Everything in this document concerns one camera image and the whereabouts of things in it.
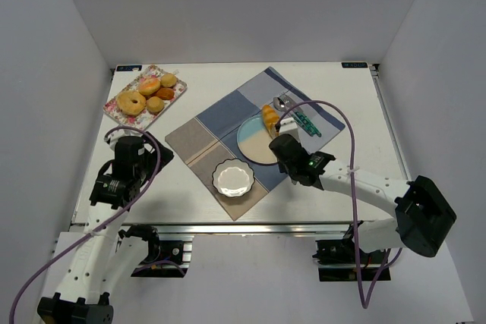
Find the long golden bread loaf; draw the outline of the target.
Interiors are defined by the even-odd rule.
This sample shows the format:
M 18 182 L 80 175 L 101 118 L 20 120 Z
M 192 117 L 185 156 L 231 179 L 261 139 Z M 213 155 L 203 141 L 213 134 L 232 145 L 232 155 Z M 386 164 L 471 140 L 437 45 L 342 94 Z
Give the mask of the long golden bread loaf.
M 261 109 L 261 116 L 270 137 L 272 139 L 277 137 L 278 131 L 276 130 L 276 124 L 279 120 L 279 116 L 277 115 L 276 110 L 270 105 L 264 105 Z

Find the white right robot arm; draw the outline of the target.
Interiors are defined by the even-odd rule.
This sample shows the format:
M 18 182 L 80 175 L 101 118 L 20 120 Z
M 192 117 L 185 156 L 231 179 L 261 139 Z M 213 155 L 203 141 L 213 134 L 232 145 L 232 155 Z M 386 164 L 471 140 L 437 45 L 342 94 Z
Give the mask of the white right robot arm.
M 434 257 L 456 221 L 452 207 L 430 178 L 419 175 L 404 181 L 351 170 L 328 153 L 308 153 L 289 134 L 278 136 L 269 148 L 279 170 L 293 182 L 356 197 L 388 214 L 387 219 L 352 227 L 352 240 L 363 253 L 405 247 Z

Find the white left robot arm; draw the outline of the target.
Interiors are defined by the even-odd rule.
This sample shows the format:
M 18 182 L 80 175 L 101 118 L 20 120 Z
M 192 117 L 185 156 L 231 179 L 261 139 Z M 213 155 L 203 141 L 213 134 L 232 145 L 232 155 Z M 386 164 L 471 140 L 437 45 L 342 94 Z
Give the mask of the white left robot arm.
M 121 226 L 173 152 L 134 127 L 115 127 L 104 140 L 114 156 L 97 173 L 82 237 L 59 254 L 74 254 L 64 278 L 52 296 L 39 301 L 44 323 L 111 323 L 112 292 L 149 253 L 155 236 L 148 225 L 127 231 Z

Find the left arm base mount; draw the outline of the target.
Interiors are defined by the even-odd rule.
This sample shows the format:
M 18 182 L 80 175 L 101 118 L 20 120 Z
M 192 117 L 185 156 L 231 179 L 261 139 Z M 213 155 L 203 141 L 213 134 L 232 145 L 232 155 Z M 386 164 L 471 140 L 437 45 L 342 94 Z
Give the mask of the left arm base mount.
M 188 271 L 192 253 L 191 238 L 175 238 L 160 234 L 150 225 L 132 225 L 118 232 L 116 251 L 130 237 L 143 241 L 147 256 L 140 261 L 132 277 L 183 278 Z

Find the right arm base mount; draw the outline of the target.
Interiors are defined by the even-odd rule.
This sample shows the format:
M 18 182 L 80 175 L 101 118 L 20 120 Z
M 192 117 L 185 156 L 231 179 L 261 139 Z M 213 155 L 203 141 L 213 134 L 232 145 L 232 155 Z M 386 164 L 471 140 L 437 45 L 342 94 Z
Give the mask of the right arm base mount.
M 320 282 L 357 282 L 358 273 L 355 263 L 354 242 L 336 235 L 317 236 L 316 251 L 312 256 L 317 265 Z M 373 280 L 385 258 L 385 250 L 365 253 L 360 250 L 359 264 L 363 282 Z

